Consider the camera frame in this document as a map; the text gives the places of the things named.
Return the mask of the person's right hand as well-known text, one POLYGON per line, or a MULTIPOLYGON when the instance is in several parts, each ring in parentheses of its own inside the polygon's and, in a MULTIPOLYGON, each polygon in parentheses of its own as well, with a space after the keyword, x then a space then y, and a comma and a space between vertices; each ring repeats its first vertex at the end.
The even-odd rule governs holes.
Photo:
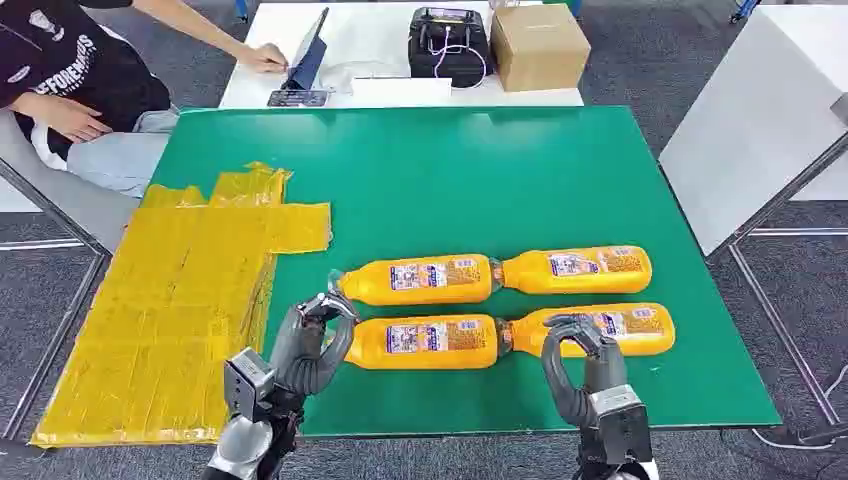
POLYGON ((93 141, 112 129, 101 122, 100 112, 71 99, 50 96, 44 122, 73 143, 93 141))

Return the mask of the person's left hand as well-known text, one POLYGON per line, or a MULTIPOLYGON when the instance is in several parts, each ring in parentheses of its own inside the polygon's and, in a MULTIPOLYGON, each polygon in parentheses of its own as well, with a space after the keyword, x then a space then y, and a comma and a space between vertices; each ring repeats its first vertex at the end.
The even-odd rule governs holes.
POLYGON ((236 58, 241 64, 261 73, 285 73, 289 66, 285 55, 271 43, 259 47, 243 45, 236 58))

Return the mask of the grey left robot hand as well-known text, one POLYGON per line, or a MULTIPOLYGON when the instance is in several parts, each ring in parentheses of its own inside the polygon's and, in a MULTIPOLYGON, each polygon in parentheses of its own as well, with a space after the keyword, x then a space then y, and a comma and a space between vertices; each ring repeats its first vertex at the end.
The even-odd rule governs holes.
POLYGON ((349 352, 359 321, 350 300, 336 292, 291 306, 271 350, 275 383, 304 396, 324 390, 349 352))

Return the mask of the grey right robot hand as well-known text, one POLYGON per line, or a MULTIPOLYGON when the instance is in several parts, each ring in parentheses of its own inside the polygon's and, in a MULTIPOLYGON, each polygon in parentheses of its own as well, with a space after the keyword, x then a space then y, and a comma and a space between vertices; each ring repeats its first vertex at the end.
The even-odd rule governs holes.
POLYGON ((603 334, 587 314, 555 314, 543 322, 548 334, 543 342, 541 364, 557 412, 579 428, 594 427, 598 414, 590 401, 594 393, 623 385, 627 372, 619 345, 603 334), (586 354, 584 385, 573 386, 562 363, 561 343, 572 340, 586 354))

